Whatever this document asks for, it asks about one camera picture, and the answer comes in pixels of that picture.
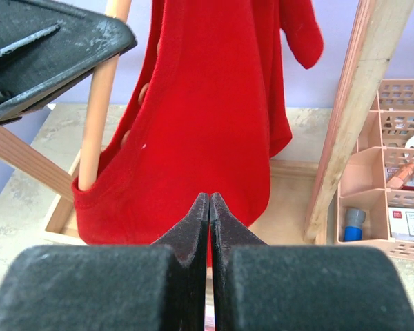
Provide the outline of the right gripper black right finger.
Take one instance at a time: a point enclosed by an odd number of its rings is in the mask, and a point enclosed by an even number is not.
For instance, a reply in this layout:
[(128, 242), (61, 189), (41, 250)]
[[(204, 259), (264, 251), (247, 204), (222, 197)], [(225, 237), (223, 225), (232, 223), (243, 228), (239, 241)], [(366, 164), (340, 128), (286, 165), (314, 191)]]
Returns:
[(414, 330), (391, 260), (365, 246), (267, 245), (210, 197), (217, 330)]

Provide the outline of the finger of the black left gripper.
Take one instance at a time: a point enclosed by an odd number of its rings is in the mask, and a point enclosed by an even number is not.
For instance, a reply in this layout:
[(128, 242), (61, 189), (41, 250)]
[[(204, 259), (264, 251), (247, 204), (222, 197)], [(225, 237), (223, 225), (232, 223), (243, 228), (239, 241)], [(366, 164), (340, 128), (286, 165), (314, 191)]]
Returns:
[(0, 1), (0, 126), (137, 45), (122, 21), (58, 1)]

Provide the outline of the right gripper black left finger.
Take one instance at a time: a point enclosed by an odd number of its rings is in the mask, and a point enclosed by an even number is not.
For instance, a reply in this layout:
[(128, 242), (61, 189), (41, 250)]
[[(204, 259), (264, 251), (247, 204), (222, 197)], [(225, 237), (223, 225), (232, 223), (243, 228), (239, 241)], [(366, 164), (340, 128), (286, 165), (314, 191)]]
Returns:
[(209, 196), (151, 245), (38, 245), (0, 285), (0, 330), (203, 330)]

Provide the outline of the wooden hanger with metal hook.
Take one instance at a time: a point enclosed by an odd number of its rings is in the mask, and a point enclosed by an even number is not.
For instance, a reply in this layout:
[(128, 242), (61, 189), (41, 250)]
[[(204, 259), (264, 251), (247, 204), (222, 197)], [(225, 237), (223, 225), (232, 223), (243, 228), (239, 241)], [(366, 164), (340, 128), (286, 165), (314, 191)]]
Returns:
[(127, 81), (128, 74), (136, 75), (140, 71), (150, 32), (151, 2), (108, 1), (106, 15), (127, 23), (135, 31), (139, 49), (126, 60), (120, 60), (116, 55), (95, 68), (90, 84), (81, 144), (78, 176), (78, 187), (81, 191), (89, 190), (97, 179), (106, 118), (118, 63), (122, 64), (123, 83)]

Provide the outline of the red t shirt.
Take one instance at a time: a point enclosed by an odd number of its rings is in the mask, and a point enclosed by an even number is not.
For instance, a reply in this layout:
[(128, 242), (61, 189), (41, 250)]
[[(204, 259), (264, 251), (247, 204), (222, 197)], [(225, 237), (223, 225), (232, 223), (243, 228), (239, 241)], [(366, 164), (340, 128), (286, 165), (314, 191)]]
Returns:
[(271, 157), (292, 139), (281, 36), (311, 68), (323, 38), (310, 1), (154, 1), (144, 65), (97, 180), (73, 185), (89, 245), (149, 244), (198, 194), (220, 193), (252, 225)]

